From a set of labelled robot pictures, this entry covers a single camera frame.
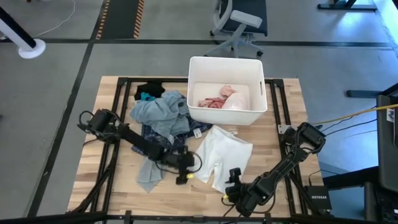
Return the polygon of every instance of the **black metal leg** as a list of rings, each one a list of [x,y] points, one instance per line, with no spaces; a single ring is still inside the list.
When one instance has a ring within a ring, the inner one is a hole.
[[[318,4],[318,9],[349,10],[349,11],[376,11],[375,4],[354,5],[356,0],[335,0],[334,4]]]
[[[379,95],[392,96],[398,92],[398,83],[384,91],[347,90],[346,96],[351,98],[377,98]]]
[[[379,182],[379,166],[323,178],[323,184],[329,190],[357,187],[364,185],[365,182],[375,184]]]

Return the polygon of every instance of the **white storage bin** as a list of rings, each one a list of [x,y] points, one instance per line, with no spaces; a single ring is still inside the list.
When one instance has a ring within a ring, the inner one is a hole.
[[[205,98],[222,98],[220,90],[224,85],[242,93],[249,110],[198,107],[198,102]],[[192,57],[187,98],[190,115],[197,121],[250,125],[267,110],[262,63],[251,59]]]

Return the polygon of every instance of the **black cloth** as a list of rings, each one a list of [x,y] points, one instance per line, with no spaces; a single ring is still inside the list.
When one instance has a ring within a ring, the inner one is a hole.
[[[165,89],[162,87],[162,82],[149,81],[146,84],[137,86],[137,93],[134,95],[134,99],[141,100],[141,93],[148,93],[151,96],[160,98]]]
[[[220,17],[223,16],[227,5],[228,0],[222,0]],[[253,26],[247,26],[244,30],[244,33],[249,32],[264,34],[265,36],[268,35],[266,0],[232,0],[232,11],[233,10],[238,10],[252,16],[260,17],[262,19],[262,23],[258,29]],[[240,24],[240,22],[228,19],[223,27],[223,30],[233,32],[239,27]]]

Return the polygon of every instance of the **wooden tabletop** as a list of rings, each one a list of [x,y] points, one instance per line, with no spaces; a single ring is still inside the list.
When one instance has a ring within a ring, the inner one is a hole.
[[[116,82],[119,77],[102,77],[99,85],[93,111],[98,108],[112,107]],[[285,92],[289,106],[290,118],[293,125],[299,125],[307,120],[307,113],[300,88],[299,80],[296,78],[285,78]],[[130,123],[130,127],[137,133],[141,133],[141,125],[137,124],[130,117],[130,111],[134,107],[134,94],[138,85],[143,83],[133,83],[129,93],[128,109],[126,112],[125,123]],[[187,94],[186,83],[163,83],[166,90],[178,90],[181,94]],[[250,126],[227,126],[221,127],[225,130],[237,129],[238,138],[253,143],[253,150],[248,166],[242,176],[243,182],[252,182],[254,178],[265,171],[271,170],[280,161],[280,149],[275,125],[274,110],[269,85],[266,85],[268,110]],[[121,101],[123,100],[124,89],[122,89],[119,108],[120,114]],[[283,107],[277,91],[279,102],[280,117],[284,124]],[[191,138],[186,142],[189,150],[196,151],[202,138]],[[87,135],[86,141],[94,139],[94,136]],[[87,144],[82,151],[79,168],[76,174],[72,195],[70,197],[68,210],[76,208],[87,196],[88,192],[95,185],[98,166],[100,164],[103,142],[93,142]],[[220,200],[222,193],[211,188],[213,177],[207,184],[198,179],[190,179],[186,185],[175,185],[175,174],[167,173],[162,181],[156,185],[150,193],[137,184],[136,179],[143,162],[143,156],[131,150],[131,144],[121,141],[118,162],[114,176],[111,201],[109,204],[109,214],[122,215],[126,210],[131,210],[133,215],[158,215],[158,216],[192,216],[204,215],[220,217],[229,209]],[[310,155],[306,161],[300,164],[303,184],[308,185],[308,176],[318,171],[318,159],[316,155]],[[321,173],[318,172],[311,176],[311,181],[315,185],[323,185]],[[295,208],[300,213],[299,193],[292,183]],[[99,197],[99,206],[102,208],[104,187]],[[257,206],[256,211],[267,210],[272,200],[264,206]],[[233,209],[227,216],[236,217],[239,213]],[[289,206],[285,181],[280,181],[277,185],[276,203],[271,211],[273,217],[289,217]]]

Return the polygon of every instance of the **white cable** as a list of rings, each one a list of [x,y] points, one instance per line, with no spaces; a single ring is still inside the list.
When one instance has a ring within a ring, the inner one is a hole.
[[[43,33],[38,34],[38,35],[36,35],[36,36],[34,36],[34,37],[38,37],[38,36],[40,36],[40,35],[46,34],[46,33],[50,32],[50,31],[53,31],[53,30],[55,30],[56,28],[60,27],[64,22],[68,21],[68,20],[74,15],[74,13],[75,13],[75,11],[76,11],[76,2],[75,2],[75,0],[72,0],[72,1],[73,1],[73,11],[72,11],[72,13],[70,14],[70,16],[69,16],[67,19],[65,19],[64,21],[62,21],[61,23],[59,23],[58,26],[56,26],[56,27],[54,27],[54,28],[52,28],[52,29],[49,29],[49,30],[47,30],[47,31],[44,31]]]

